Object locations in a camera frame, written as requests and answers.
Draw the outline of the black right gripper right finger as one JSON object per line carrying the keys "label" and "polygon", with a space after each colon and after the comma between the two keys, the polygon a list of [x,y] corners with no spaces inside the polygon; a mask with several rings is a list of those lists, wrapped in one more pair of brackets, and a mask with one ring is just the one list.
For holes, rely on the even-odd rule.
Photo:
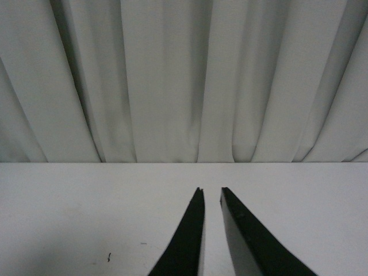
{"label": "black right gripper right finger", "polygon": [[315,275],[228,187],[221,189],[220,205],[236,275]]}

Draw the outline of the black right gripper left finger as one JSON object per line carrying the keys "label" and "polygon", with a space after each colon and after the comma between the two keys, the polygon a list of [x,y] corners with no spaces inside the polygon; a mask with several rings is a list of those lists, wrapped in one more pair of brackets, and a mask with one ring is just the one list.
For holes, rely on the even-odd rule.
{"label": "black right gripper left finger", "polygon": [[205,198],[196,188],[168,246],[149,275],[203,275],[205,255]]}

